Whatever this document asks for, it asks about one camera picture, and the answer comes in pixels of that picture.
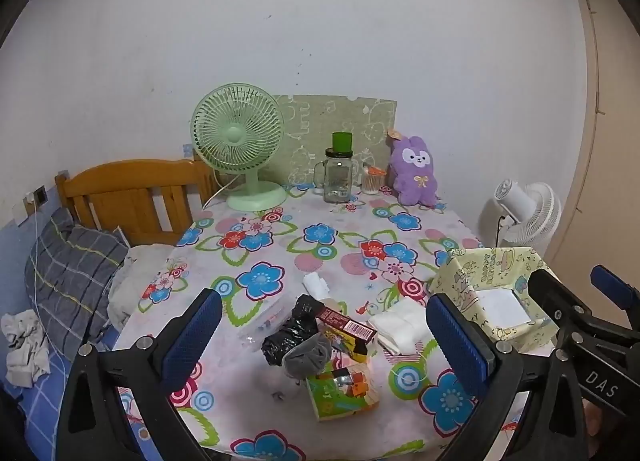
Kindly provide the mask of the beige door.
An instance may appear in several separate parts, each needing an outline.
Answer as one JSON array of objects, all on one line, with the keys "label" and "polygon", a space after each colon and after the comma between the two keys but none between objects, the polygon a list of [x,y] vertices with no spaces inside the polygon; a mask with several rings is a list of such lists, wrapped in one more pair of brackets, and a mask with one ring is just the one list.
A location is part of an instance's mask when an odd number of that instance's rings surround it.
[{"label": "beige door", "polygon": [[587,51],[582,147],[551,266],[575,292],[592,266],[639,281],[639,35],[617,0],[578,0]]}]

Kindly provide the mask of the white tissue roll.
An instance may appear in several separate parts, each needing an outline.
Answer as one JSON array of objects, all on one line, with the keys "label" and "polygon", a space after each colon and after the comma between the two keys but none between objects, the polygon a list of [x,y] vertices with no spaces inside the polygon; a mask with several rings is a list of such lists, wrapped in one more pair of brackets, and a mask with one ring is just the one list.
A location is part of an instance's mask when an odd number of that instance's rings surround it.
[{"label": "white tissue roll", "polygon": [[331,295],[328,284],[315,271],[304,276],[303,286],[306,292],[317,301],[329,299]]}]

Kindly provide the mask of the glass mason jar mug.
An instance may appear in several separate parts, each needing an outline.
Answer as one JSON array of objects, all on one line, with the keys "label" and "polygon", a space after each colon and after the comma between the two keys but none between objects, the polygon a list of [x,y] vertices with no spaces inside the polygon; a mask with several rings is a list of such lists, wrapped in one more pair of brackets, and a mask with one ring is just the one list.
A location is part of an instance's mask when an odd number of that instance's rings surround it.
[{"label": "glass mason jar mug", "polygon": [[344,204],[352,199],[354,165],[352,151],[326,148],[324,159],[314,166],[314,189],[324,202]]}]

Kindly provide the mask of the red chocolate box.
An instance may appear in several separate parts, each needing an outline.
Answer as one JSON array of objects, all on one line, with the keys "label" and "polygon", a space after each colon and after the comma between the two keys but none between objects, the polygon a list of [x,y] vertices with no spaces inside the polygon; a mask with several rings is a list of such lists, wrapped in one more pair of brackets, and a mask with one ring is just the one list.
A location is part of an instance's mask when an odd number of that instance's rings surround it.
[{"label": "red chocolate box", "polygon": [[376,336],[376,330],[368,325],[323,306],[316,316],[318,329],[331,345],[347,354],[357,363],[365,363],[369,357],[369,346]]}]

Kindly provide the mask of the clear plastic pen bag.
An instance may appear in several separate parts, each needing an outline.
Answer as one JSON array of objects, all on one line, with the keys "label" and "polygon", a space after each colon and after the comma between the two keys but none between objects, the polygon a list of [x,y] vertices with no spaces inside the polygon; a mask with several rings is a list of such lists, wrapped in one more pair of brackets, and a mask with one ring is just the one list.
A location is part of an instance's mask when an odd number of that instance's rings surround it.
[{"label": "clear plastic pen bag", "polygon": [[279,330],[291,315],[293,303],[289,299],[278,299],[262,309],[240,333],[240,344],[245,351],[258,351],[266,337]]}]

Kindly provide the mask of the white towel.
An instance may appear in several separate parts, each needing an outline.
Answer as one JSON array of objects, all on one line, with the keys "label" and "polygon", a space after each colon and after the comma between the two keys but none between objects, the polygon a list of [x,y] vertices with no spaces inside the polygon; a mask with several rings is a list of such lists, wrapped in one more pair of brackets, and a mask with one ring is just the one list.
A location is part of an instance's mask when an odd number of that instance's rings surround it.
[{"label": "white towel", "polygon": [[403,297],[383,313],[372,316],[369,325],[376,331],[378,343],[394,356],[414,355],[418,343],[426,345],[433,339],[425,306],[410,297]]}]

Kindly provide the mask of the purple plush bunny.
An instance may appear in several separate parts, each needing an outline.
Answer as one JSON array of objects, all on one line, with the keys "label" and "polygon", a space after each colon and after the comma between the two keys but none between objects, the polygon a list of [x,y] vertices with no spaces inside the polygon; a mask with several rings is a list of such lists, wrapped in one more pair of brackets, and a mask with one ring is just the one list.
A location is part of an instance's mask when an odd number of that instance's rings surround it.
[{"label": "purple plush bunny", "polygon": [[437,181],[431,152],[420,136],[400,137],[392,141],[390,170],[393,189],[403,206],[434,207]]}]

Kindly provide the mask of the green plastic cup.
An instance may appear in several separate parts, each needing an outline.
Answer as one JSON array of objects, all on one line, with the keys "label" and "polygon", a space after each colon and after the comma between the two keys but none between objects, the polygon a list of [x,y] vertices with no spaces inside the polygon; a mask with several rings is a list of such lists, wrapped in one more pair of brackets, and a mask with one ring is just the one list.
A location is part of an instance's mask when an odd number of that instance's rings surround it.
[{"label": "green plastic cup", "polygon": [[352,152],[352,133],[334,132],[332,134],[332,150],[340,154]]}]

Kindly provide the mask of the cotton swab jar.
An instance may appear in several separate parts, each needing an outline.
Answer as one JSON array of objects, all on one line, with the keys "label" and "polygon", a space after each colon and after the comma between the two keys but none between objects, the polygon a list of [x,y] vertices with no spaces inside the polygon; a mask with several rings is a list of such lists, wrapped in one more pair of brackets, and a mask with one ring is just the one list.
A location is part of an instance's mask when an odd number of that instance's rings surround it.
[{"label": "cotton swab jar", "polygon": [[363,163],[361,173],[361,191],[369,196],[376,195],[386,183],[386,171]]}]

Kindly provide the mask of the grey sock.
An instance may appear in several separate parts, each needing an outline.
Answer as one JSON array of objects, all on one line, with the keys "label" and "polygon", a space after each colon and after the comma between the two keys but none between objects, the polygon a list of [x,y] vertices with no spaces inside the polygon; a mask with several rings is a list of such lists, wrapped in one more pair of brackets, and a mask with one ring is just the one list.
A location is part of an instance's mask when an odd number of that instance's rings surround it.
[{"label": "grey sock", "polygon": [[290,349],[282,358],[282,368],[295,380],[305,380],[322,372],[332,356],[332,345],[321,332]]}]

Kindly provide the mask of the green tissue pack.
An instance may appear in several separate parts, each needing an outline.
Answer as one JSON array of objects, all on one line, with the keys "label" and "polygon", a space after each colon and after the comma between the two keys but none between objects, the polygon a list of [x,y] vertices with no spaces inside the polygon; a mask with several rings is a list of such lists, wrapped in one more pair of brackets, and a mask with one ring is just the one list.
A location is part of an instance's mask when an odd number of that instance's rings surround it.
[{"label": "green tissue pack", "polygon": [[308,377],[306,385],[318,421],[359,415],[378,407],[380,397],[365,363]]}]

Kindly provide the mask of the wooden bed headboard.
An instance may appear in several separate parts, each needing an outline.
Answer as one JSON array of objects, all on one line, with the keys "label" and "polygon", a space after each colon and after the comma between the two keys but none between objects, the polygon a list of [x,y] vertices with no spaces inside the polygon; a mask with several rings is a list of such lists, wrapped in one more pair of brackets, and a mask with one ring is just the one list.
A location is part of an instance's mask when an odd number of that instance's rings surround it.
[{"label": "wooden bed headboard", "polygon": [[201,160],[134,159],[55,176],[58,198],[82,226],[122,229],[132,245],[178,243],[193,221],[190,189],[207,201],[217,186]]}]

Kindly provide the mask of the black plastic bag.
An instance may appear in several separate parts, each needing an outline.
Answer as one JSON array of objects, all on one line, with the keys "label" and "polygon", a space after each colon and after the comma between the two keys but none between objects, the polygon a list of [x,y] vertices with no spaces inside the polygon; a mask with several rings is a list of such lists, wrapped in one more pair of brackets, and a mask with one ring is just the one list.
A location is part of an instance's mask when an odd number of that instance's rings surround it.
[{"label": "black plastic bag", "polygon": [[296,299],[291,315],[262,342],[262,354],[270,366],[280,367],[286,353],[319,332],[316,316],[321,306],[308,294]]}]

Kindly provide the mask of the yellow cartoon storage box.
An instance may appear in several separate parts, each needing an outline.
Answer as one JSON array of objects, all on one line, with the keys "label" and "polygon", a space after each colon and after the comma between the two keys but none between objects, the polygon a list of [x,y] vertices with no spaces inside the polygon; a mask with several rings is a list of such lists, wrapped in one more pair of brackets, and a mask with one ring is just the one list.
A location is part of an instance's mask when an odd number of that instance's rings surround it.
[{"label": "yellow cartoon storage box", "polygon": [[491,341],[529,353],[552,341],[558,326],[528,294],[532,273],[549,267],[531,247],[464,249],[448,253],[431,283]]}]

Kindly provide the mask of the green desk fan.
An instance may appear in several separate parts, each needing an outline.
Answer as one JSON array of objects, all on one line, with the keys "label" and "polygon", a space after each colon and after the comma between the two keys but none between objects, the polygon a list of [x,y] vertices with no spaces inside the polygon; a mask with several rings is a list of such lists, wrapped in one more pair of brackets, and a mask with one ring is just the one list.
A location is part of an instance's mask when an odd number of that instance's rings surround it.
[{"label": "green desk fan", "polygon": [[228,83],[205,95],[190,122],[193,150],[214,171],[242,176],[229,192],[230,209],[265,211],[285,198],[283,187],[258,171],[280,148],[284,121],[277,100],[258,86]]}]

